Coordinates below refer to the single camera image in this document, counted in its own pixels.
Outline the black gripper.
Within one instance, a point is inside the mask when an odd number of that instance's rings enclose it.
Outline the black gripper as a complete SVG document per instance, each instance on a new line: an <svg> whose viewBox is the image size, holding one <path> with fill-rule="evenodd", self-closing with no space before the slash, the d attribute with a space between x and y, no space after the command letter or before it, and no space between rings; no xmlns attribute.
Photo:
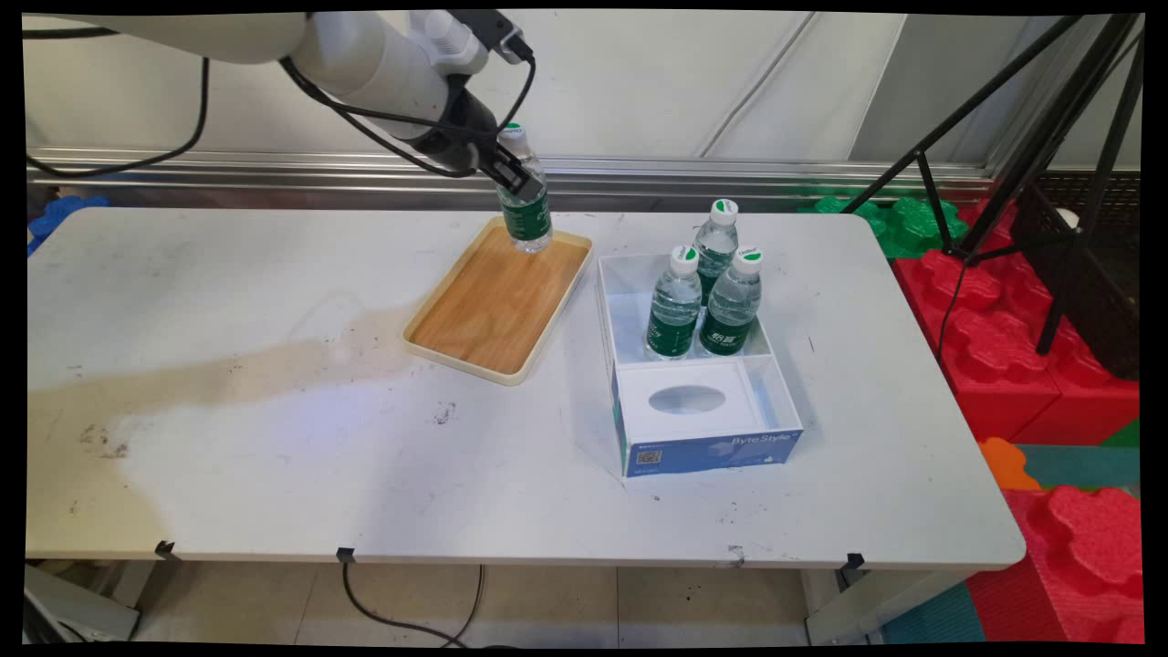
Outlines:
<svg viewBox="0 0 1168 657"><path fill-rule="evenodd" d="M446 78L447 95L442 116L412 138L412 148L430 159L422 170L443 177L488 177L505 201L536 201L547 180L538 167L528 166L494 141L493 113L466 88L468 78Z"/></svg>

